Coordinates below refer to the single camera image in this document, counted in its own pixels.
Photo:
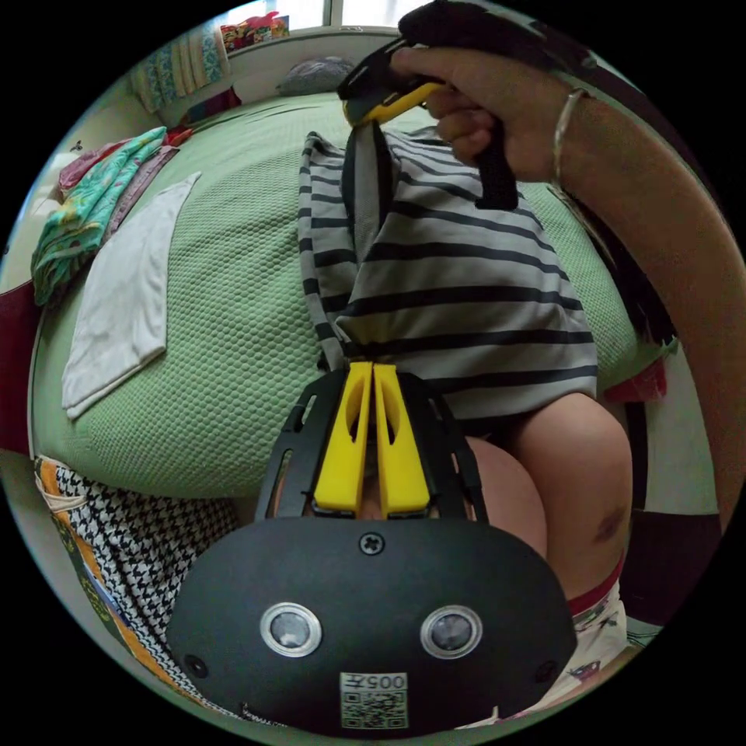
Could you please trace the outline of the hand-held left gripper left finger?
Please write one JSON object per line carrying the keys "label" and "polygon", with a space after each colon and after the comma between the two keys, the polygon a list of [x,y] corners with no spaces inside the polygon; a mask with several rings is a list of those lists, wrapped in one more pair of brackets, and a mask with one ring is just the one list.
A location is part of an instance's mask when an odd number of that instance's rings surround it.
{"label": "hand-held left gripper left finger", "polygon": [[343,380],[313,492],[315,511],[357,518],[361,512],[373,364],[350,365]]}

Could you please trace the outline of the person's right hand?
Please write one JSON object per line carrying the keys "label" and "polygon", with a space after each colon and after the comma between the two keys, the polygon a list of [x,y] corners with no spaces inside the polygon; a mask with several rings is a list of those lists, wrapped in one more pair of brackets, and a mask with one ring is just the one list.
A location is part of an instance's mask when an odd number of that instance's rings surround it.
{"label": "person's right hand", "polygon": [[468,165],[492,141],[517,180],[547,182],[556,123],[570,87],[520,61],[458,48],[404,48],[394,53],[400,78],[425,75],[444,85],[426,99],[441,140]]}

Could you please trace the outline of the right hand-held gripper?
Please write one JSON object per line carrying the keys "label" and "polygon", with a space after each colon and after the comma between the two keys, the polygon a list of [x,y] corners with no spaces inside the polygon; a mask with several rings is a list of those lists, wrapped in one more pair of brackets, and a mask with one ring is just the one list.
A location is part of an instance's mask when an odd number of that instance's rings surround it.
{"label": "right hand-held gripper", "polygon": [[389,190],[381,126],[424,100],[444,83],[430,76],[400,78],[391,69],[394,53],[404,48],[445,48],[482,51],[513,58],[543,70],[568,73],[590,66],[590,53],[579,44],[537,22],[528,26],[467,2],[435,1],[407,13],[399,21],[399,35],[370,53],[343,80],[337,92],[351,126],[349,163],[345,173],[358,198],[366,197],[355,168],[370,171],[378,182],[375,196],[384,200]]}

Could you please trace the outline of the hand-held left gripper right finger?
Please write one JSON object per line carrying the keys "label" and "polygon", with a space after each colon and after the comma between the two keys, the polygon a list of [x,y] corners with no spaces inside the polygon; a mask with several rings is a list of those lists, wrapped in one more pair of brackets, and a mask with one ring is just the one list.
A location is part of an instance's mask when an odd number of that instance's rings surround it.
{"label": "hand-held left gripper right finger", "polygon": [[423,513],[430,492],[396,368],[374,364],[378,485],[382,516]]}

